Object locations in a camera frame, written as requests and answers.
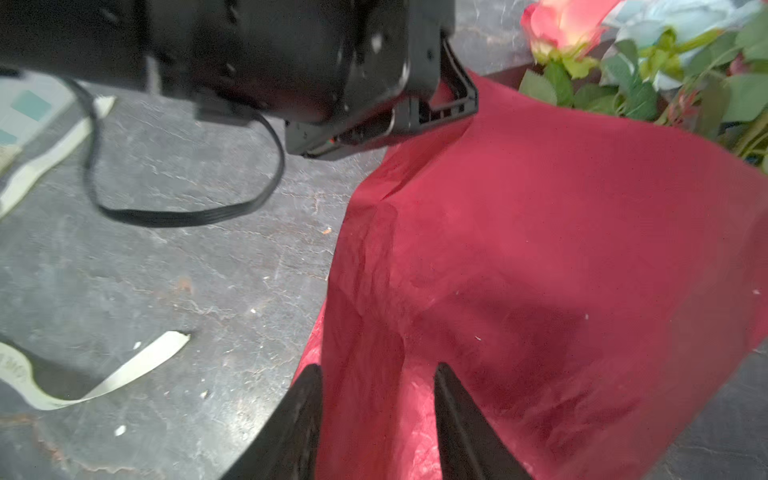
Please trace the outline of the light blue fake flower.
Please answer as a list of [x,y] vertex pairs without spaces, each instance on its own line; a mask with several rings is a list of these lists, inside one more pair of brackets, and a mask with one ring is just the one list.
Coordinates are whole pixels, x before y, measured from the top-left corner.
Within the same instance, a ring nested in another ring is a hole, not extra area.
[[663,105],[653,123],[718,143],[767,169],[767,4],[764,1],[623,1],[602,83],[619,62]]

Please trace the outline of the pink orange fake rose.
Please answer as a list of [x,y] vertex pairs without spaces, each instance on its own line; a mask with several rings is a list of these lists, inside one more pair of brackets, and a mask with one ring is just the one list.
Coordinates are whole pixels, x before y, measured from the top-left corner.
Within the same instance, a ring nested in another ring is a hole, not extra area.
[[598,68],[599,61],[590,53],[600,44],[606,31],[603,22],[617,5],[614,0],[549,0],[523,11],[520,26],[559,106],[571,107],[573,82]]

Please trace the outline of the cream ribbon strip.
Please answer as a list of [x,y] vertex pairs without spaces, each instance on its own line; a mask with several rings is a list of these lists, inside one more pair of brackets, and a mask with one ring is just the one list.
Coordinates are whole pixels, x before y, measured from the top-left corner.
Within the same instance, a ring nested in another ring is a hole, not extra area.
[[[83,117],[46,152],[28,161],[8,177],[1,190],[1,216],[6,217],[35,187],[40,178],[65,160],[82,143],[90,154],[97,150],[100,121],[115,103],[113,96],[86,100]],[[107,395],[156,369],[188,342],[190,336],[166,331],[153,342],[134,345],[133,356],[105,378],[71,363],[55,362],[41,350],[3,334],[1,336],[1,381],[13,389],[32,408],[52,411]]]

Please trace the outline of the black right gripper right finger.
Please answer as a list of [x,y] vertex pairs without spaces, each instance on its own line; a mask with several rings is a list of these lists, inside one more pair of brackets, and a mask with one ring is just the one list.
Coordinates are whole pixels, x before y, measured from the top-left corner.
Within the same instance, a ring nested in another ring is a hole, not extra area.
[[531,479],[446,363],[435,373],[434,405],[443,478]]

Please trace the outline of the dark red wrapping paper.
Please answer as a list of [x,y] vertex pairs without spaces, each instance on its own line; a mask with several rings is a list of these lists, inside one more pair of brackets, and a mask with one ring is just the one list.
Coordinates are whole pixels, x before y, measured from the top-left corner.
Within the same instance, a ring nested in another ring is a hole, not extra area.
[[767,334],[767,178],[476,77],[352,195],[303,364],[320,479],[437,479],[448,364],[537,479],[639,479]]

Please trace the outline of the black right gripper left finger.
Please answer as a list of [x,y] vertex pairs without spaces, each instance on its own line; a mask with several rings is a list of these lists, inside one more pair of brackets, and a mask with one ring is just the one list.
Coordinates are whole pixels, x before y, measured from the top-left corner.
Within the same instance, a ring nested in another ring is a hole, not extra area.
[[313,479],[322,404],[322,371],[319,365],[310,364],[223,478]]

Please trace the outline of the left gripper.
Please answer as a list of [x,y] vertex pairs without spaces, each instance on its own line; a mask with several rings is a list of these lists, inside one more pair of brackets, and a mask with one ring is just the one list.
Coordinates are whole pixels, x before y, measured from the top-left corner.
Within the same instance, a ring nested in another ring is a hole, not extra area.
[[5,1],[1,63],[270,115],[290,154],[339,159],[414,136],[394,110],[434,94],[454,27],[451,1]]

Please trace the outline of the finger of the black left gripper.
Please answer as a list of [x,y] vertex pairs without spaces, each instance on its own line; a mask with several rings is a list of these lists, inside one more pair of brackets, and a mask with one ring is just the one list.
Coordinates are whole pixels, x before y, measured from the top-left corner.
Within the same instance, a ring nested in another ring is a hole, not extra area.
[[447,38],[441,39],[439,81],[434,94],[423,100],[409,97],[394,110],[395,135],[420,135],[475,115],[478,90]]

